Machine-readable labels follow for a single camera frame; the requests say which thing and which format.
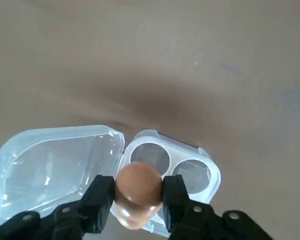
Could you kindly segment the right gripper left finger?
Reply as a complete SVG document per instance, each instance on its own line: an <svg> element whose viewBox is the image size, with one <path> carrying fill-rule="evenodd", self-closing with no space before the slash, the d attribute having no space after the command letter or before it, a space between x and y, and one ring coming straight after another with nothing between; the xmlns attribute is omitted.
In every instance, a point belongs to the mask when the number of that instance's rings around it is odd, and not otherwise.
<svg viewBox="0 0 300 240"><path fill-rule="evenodd" d="M114 199L114 178L97 175L80 200L61 204L45 217L23 211L8 219L0 225L0 240L81 240L86 233L99 234Z"/></svg>

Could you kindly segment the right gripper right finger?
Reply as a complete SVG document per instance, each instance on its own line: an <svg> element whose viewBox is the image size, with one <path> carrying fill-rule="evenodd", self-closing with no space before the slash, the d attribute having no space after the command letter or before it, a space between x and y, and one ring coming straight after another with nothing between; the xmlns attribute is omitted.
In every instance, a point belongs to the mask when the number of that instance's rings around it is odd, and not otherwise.
<svg viewBox="0 0 300 240"><path fill-rule="evenodd" d="M211 205L191 200L181 175L162 181L164 222L170 240L272 240L245 212L218 216Z"/></svg>

